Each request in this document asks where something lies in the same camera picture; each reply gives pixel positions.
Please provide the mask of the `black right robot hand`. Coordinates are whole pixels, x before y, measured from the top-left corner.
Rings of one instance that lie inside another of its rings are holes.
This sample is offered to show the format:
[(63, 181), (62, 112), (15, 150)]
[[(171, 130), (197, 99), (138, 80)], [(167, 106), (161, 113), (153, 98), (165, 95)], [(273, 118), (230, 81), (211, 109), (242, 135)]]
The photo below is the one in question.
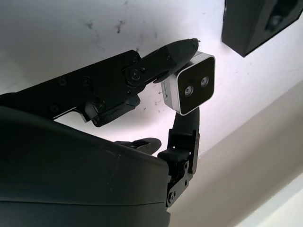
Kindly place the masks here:
[(138, 94), (185, 66), (198, 40), (134, 50), (0, 97), (3, 227), (166, 227), (167, 209), (196, 172), (199, 110), (176, 112), (168, 148), (111, 142), (56, 119), (77, 112), (101, 127), (135, 109)]

